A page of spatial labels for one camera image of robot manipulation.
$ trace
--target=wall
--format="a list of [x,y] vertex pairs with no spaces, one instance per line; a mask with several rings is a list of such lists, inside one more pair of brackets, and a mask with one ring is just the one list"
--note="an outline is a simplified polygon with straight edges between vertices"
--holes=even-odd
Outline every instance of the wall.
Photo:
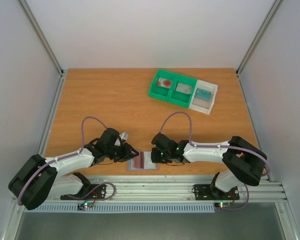
[[28,0],[62,68],[237,68],[273,0]]
[[0,0],[0,233],[8,183],[35,153],[58,73],[16,0]]
[[241,76],[262,150],[300,230],[300,0],[283,1]]

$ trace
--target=brown table surface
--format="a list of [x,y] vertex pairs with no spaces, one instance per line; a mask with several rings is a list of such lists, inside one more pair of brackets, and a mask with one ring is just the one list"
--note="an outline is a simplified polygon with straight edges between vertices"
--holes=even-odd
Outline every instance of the brown table surface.
[[[157,69],[70,69],[68,71],[46,157],[75,151],[81,146],[81,121],[86,116],[101,119],[107,127],[129,134],[128,143],[150,151],[151,140],[173,112],[185,111],[193,122],[192,140],[217,143],[240,136],[256,145],[241,88],[232,68],[171,68],[168,71],[218,85],[210,115],[148,96]],[[95,120],[85,123],[85,142],[98,138],[104,127]],[[183,114],[173,116],[163,133],[178,142],[188,139],[189,122]],[[224,171],[218,163],[195,162],[183,166],[160,164],[158,170],[127,171],[127,162],[81,169],[84,175],[204,175]]]

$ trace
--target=wooden table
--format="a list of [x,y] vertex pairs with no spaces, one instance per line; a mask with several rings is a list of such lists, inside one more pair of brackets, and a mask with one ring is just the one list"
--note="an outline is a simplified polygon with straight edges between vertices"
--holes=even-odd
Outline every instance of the wooden table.
[[[150,151],[151,140],[163,121],[173,112],[185,111],[193,122],[192,140],[216,143],[241,136],[256,145],[255,136],[232,68],[174,68],[180,73],[218,85],[215,104],[205,115],[148,96],[157,69],[70,69],[52,127],[45,156],[75,151],[81,146],[81,121],[86,116],[101,119],[107,127],[129,134],[128,143],[137,150]],[[85,124],[85,142],[99,137],[104,127],[95,120]],[[188,139],[189,122],[177,114],[163,133],[178,142]],[[80,170],[84,175],[204,175],[225,170],[218,163],[195,162],[183,166],[160,165],[159,170],[127,171],[127,162],[96,165]]]

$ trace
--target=grooved metal strip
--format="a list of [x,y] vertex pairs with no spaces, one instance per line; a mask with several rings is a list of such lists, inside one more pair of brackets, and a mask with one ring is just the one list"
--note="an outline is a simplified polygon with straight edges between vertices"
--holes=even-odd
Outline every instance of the grooved metal strip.
[[97,202],[92,208],[78,210],[77,203],[44,203],[30,213],[214,213],[212,203],[105,203]]

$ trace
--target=plastic container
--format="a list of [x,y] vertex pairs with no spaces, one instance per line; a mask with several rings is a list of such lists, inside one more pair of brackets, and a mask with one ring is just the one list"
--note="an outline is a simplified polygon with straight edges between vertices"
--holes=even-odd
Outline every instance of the plastic container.
[[149,96],[210,114],[217,90],[216,84],[159,69],[150,86]]

